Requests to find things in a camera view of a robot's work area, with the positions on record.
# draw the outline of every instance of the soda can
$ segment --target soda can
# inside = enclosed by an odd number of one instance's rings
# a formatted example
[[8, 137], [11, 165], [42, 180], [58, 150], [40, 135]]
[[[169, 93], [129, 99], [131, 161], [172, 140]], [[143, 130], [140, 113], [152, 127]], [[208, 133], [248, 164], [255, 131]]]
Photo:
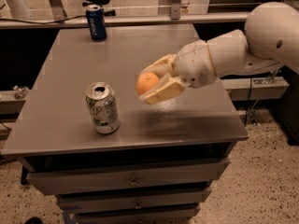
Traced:
[[106, 40], [107, 32], [104, 19], [104, 10], [97, 5], [91, 5], [86, 10], [86, 18], [90, 28], [92, 40]]
[[112, 133], [119, 128], [115, 93], [105, 82], [95, 82], [86, 90], [86, 103], [99, 133]]

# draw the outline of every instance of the wooden drawer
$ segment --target wooden drawer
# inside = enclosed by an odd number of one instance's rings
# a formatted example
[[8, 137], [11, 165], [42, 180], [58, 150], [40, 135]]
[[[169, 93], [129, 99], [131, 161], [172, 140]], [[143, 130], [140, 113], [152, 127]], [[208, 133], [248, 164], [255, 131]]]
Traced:
[[135, 189], [218, 179], [229, 161], [168, 161], [145, 165], [31, 173], [27, 180], [45, 195]]
[[211, 192], [205, 183], [63, 195], [57, 204], [67, 213], [91, 213], [153, 206], [202, 203]]
[[76, 214], [78, 224], [141, 224], [147, 221], [194, 217], [199, 212], [199, 205], [178, 205], [147, 210]]

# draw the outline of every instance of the silver can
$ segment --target silver can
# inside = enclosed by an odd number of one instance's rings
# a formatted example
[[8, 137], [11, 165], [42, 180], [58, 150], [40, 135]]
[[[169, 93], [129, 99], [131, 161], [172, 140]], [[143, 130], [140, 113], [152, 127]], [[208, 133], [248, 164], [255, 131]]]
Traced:
[[95, 82], [86, 90], [86, 103], [93, 126], [99, 133], [112, 133], [119, 128], [115, 93], [105, 82]]

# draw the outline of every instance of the wire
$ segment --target wire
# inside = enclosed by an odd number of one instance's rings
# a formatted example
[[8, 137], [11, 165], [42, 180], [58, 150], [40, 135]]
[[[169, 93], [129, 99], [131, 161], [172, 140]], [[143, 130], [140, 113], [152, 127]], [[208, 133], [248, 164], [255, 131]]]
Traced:
[[72, 18], [69, 18], [69, 19], [57, 20], [57, 21], [45, 21], [45, 22], [26, 21], [26, 20], [19, 20], [19, 19], [1, 19], [1, 18], [0, 18], [0, 21], [16, 21], [16, 22], [24, 22], [24, 23], [30, 23], [30, 24], [46, 25], [46, 24], [54, 24], [54, 23], [60, 23], [60, 22], [64, 22], [64, 21], [70, 21], [70, 20], [78, 19], [78, 18], [86, 18], [86, 16], [85, 15], [78, 15], [76, 17], [72, 17]]
[[249, 104], [248, 104], [248, 107], [247, 107], [246, 112], [245, 112], [245, 120], [244, 120], [244, 126], [245, 127], [246, 127], [246, 124], [247, 124], [247, 116], [249, 114], [251, 91], [252, 91], [252, 77], [250, 78], [249, 99], [248, 99]]
[[11, 128], [9, 128], [7, 125], [5, 125], [3, 122], [1, 122], [0, 121], [0, 124], [4, 127], [4, 128], [6, 128], [6, 129], [8, 129], [9, 131], [11, 131]]

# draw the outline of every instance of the robotic arm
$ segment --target robotic arm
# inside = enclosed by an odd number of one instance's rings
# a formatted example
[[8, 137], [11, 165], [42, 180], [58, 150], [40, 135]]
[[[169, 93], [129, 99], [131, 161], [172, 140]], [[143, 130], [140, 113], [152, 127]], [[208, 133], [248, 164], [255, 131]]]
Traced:
[[177, 54], [166, 55], [144, 69], [158, 82], [139, 99], [153, 105], [179, 96], [187, 88], [212, 84], [216, 77], [255, 75], [287, 65], [299, 74], [299, 12], [277, 2], [256, 7], [242, 31], [198, 40]]

